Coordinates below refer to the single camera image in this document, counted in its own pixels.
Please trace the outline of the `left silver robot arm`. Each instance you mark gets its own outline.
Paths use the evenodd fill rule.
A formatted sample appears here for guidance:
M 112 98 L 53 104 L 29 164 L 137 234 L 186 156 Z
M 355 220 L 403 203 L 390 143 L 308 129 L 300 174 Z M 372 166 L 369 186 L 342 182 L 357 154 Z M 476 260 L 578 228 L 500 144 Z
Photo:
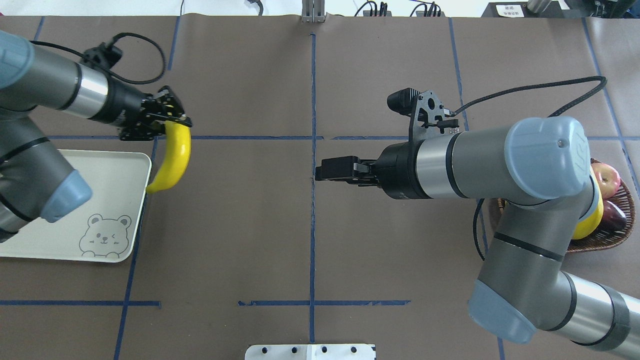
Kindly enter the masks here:
M 118 42 L 125 38 L 157 50 L 158 75 L 134 80 L 114 71 L 123 56 Z M 166 153 L 146 191 L 167 191 L 182 180 L 191 160 L 194 123 L 170 86 L 153 93 L 140 89 L 166 72 L 165 51 L 153 39 L 121 32 L 78 51 L 2 30 L 0 52 L 2 242 L 37 219 L 56 223 L 92 197 L 89 183 L 51 141 L 48 126 L 38 118 L 41 111 L 54 116 L 55 125 L 66 116 L 110 126 L 123 142 L 163 136 Z

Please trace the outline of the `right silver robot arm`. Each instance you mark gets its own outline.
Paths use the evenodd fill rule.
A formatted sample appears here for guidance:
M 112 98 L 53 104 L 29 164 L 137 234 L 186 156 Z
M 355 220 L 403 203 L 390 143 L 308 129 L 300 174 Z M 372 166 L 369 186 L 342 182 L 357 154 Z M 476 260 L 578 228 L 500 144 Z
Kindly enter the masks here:
M 394 199 L 505 199 L 468 302 L 471 319 L 515 344 L 542 330 L 637 360 L 639 300 L 561 269 L 578 223 L 601 200 L 591 169 L 583 126 L 557 116 L 449 135 L 425 130 L 375 160 L 323 159 L 314 176 L 377 186 Z

